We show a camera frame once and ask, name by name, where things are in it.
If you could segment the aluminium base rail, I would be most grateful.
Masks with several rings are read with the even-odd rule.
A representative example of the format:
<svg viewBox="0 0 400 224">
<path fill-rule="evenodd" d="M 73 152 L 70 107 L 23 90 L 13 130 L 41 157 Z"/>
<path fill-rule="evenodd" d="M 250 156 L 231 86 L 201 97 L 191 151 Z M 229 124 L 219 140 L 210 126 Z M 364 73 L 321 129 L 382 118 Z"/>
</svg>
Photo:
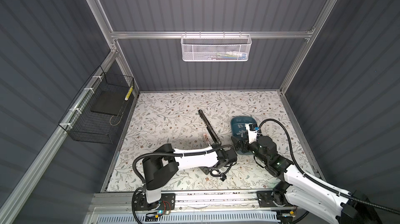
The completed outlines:
<svg viewBox="0 0 400 224">
<path fill-rule="evenodd" d="M 93 218 L 99 214 L 133 214 L 137 215 L 155 212 L 157 210 L 168 210 L 171 214 L 193 214 L 193 213 L 211 213 L 211 212 L 261 212 L 261 213 L 289 213 L 295 211 L 298 217 L 304 211 L 308 211 L 316 216 L 331 213 L 340 215 L 338 207 L 315 198 L 304 197 L 305 201 L 300 201 L 300 191 L 295 192 L 298 199 L 294 206 L 277 206 L 272 203 L 270 206 L 261 207 L 257 197 L 258 189 L 246 190 L 210 190 L 210 191 L 162 191 L 162 194 L 174 194 L 175 198 L 170 203 L 155 203 L 147 207 L 146 201 L 140 204 L 133 199 L 132 192 L 116 193 L 97 193 L 93 196 L 87 218 Z"/>
</svg>

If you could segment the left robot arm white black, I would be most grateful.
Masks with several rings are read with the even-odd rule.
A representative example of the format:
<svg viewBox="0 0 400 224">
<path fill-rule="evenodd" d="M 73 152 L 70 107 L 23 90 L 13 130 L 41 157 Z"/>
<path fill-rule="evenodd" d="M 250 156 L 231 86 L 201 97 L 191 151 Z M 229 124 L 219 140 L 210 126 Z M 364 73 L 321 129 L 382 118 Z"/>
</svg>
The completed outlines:
<svg viewBox="0 0 400 224">
<path fill-rule="evenodd" d="M 178 172 L 200 168 L 204 174 L 225 181 L 237 159 L 231 145 L 213 144 L 203 149 L 179 150 L 165 144 L 154 152 L 137 157 L 132 169 L 143 183 L 146 203 L 151 205 L 161 200 L 162 188 Z"/>
</svg>

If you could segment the black foam pad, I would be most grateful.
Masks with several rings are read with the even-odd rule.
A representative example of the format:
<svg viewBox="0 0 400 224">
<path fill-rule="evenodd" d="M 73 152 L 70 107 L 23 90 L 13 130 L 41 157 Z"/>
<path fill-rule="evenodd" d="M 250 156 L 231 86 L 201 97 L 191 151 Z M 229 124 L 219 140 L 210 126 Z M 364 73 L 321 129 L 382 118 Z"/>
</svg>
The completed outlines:
<svg viewBox="0 0 400 224">
<path fill-rule="evenodd" d="M 118 116 L 125 109 L 125 93 L 102 91 L 91 107 L 91 112 Z"/>
</svg>

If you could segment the pens in white basket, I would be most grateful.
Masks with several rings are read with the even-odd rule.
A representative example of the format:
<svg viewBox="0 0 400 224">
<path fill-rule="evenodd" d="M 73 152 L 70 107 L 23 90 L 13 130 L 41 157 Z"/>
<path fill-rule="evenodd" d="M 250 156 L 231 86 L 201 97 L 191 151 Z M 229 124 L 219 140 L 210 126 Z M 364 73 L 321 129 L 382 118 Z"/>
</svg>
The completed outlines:
<svg viewBox="0 0 400 224">
<path fill-rule="evenodd" d="M 236 61 L 247 61 L 248 53 L 245 52 L 225 52 L 225 53 L 214 53 L 209 56 L 211 60 L 236 60 Z"/>
</svg>

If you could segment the staple strips in tray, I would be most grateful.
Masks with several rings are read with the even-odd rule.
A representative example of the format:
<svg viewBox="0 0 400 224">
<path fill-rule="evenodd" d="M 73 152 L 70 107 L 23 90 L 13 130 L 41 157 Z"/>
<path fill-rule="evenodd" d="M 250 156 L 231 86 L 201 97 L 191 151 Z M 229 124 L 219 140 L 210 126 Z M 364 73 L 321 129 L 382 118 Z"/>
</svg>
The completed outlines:
<svg viewBox="0 0 400 224">
<path fill-rule="evenodd" d="M 246 124 L 237 124 L 237 128 L 235 130 L 235 135 L 240 138 L 245 138 L 248 136 L 248 130 L 246 128 Z"/>
</svg>

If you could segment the yellow marker pen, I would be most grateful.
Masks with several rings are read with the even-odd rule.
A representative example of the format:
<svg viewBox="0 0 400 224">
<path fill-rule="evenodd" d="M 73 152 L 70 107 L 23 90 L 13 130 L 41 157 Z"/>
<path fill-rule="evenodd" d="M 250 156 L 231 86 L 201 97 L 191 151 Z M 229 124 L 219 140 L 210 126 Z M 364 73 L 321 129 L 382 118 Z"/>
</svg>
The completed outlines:
<svg viewBox="0 0 400 224">
<path fill-rule="evenodd" d="M 131 94 L 133 92 L 133 86 L 130 86 L 129 90 L 127 91 L 126 95 L 125 95 L 125 101 L 128 101 Z"/>
</svg>

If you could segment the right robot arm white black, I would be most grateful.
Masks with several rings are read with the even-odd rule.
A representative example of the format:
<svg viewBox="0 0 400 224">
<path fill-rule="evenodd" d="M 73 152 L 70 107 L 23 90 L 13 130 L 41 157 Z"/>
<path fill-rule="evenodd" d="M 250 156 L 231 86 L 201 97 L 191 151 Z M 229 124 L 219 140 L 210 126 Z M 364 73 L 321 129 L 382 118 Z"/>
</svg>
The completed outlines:
<svg viewBox="0 0 400 224">
<path fill-rule="evenodd" d="M 349 191 L 339 189 L 312 175 L 301 172 L 294 162 L 280 155 L 276 143 L 268 136 L 254 142 L 232 136 L 238 153 L 250 152 L 260 166 L 280 182 L 273 189 L 279 205 L 300 207 L 330 224 L 380 224 L 373 207 L 350 200 Z"/>
</svg>

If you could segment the floral patterned table mat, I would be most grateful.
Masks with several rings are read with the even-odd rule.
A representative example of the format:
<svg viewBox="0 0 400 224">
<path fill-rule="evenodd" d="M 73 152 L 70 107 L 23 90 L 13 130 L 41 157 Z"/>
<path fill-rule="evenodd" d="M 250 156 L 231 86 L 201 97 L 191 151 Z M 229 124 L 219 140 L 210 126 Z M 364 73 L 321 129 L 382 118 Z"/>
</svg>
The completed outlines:
<svg viewBox="0 0 400 224">
<path fill-rule="evenodd" d="M 314 173 L 308 151 L 292 126 L 276 91 L 144 93 L 128 124 L 107 192 L 131 192 L 141 186 L 132 170 L 134 159 L 163 144 L 181 150 L 205 148 L 206 126 L 202 110 L 223 144 L 231 143 L 231 119 L 249 116 L 262 123 L 262 133 L 271 137 L 279 154 L 295 158 L 301 168 Z"/>
</svg>

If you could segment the black stapler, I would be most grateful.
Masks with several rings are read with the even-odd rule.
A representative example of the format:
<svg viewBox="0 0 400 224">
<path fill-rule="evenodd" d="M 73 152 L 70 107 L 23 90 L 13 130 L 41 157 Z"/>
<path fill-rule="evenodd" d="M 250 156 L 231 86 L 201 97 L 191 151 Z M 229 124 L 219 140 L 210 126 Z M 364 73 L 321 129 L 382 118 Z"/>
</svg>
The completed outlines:
<svg viewBox="0 0 400 224">
<path fill-rule="evenodd" d="M 206 125 L 206 129 L 210 135 L 210 137 L 212 138 L 213 142 L 215 144 L 221 145 L 221 140 L 220 138 L 217 136 L 217 134 L 215 133 L 213 127 L 211 126 L 210 122 L 208 121 L 208 119 L 206 118 L 205 114 L 203 113 L 203 111 L 201 109 L 199 109 L 198 111 L 200 118 L 204 121 L 205 125 Z"/>
</svg>

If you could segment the teal plastic tray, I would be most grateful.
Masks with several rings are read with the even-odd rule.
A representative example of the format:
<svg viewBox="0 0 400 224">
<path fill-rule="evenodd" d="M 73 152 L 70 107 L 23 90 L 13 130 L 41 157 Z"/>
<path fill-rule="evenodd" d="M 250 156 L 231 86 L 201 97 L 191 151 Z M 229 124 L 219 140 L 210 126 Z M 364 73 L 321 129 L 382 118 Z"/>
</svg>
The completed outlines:
<svg viewBox="0 0 400 224">
<path fill-rule="evenodd" d="M 257 126 L 256 120 L 249 116 L 236 116 L 231 119 L 231 140 L 236 153 L 239 155 L 252 155 L 246 147 L 249 142 L 249 132 L 246 129 L 248 124 Z"/>
</svg>

